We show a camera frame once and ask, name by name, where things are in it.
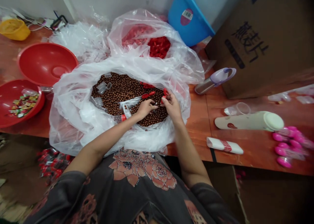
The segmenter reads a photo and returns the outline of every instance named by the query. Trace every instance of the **white wall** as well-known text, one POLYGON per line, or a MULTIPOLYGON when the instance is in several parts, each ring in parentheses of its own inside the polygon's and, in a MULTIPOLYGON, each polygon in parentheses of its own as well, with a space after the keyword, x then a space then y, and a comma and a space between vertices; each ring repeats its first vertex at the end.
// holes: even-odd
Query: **white wall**
MULTIPOLYGON (((173 0, 71 0, 79 13, 90 11, 106 15, 112 22, 123 13, 145 8, 152 13, 167 14, 173 0)), ((217 31, 239 0, 195 0, 208 22, 217 31)))
POLYGON ((64 0, 0 0, 0 6, 14 8, 23 15, 31 17, 45 17, 56 19, 53 10, 56 10, 59 15, 64 15, 69 22, 74 22, 69 8, 64 0))
MULTIPOLYGON (((0 6, 10 7, 33 17, 55 19, 53 10, 65 15, 70 23, 77 14, 89 15, 90 6, 96 13, 106 15, 110 22, 123 13, 145 8, 152 13, 167 14, 173 0, 0 0, 0 6)), ((195 0, 201 11, 217 31, 239 0, 195 0)))
POLYGON ((217 31, 240 0, 195 0, 200 10, 217 31))
POLYGON ((106 15, 110 22, 127 11, 145 8, 152 13, 167 14, 173 0, 71 0, 78 13, 88 14, 90 6, 96 13, 106 15))

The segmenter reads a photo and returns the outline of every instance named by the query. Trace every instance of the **floral dress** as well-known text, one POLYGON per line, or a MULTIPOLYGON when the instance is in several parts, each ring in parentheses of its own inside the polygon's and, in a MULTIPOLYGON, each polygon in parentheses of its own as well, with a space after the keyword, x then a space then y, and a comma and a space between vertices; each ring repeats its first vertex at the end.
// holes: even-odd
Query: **floral dress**
POLYGON ((89 176, 62 174, 24 223, 238 222, 210 185, 189 190, 158 154, 121 149, 89 176))

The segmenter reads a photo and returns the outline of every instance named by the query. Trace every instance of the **yellow container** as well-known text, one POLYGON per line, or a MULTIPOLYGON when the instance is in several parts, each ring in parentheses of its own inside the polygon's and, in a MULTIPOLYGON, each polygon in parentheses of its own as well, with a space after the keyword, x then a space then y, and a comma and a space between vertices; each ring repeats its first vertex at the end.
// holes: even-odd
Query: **yellow container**
POLYGON ((23 41, 30 35, 30 30, 24 21, 10 19, 0 24, 0 34, 12 40, 23 41))

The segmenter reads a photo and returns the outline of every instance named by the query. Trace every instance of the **hand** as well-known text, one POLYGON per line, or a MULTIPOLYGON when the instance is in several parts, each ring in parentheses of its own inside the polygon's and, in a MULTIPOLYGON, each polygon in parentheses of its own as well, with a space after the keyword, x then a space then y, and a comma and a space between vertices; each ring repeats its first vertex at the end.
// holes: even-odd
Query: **hand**
POLYGON ((165 106, 167 109, 168 114, 170 115, 170 118, 172 121, 175 122, 181 122, 182 116, 181 116, 181 109, 179 102, 176 98, 176 96, 172 92, 168 92, 169 96, 166 98, 162 97, 162 101, 164 104, 161 106, 165 106))
POLYGON ((153 106, 155 102, 152 99, 143 101, 138 108, 137 112, 134 115, 137 115, 139 117, 139 121, 141 121, 143 118, 145 118, 149 113, 151 114, 152 110, 155 110, 158 108, 158 106, 153 106))

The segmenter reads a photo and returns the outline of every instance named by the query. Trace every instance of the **chinese characters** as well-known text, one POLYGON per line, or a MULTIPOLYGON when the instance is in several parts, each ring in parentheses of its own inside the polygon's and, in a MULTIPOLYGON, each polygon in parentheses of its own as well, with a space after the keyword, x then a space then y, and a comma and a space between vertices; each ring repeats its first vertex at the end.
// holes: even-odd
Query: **chinese characters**
POLYGON ((243 45, 245 52, 253 57, 250 63, 258 59, 260 54, 265 55, 265 51, 269 47, 264 44, 264 41, 261 40, 258 33, 252 29, 247 21, 232 36, 235 36, 243 45))

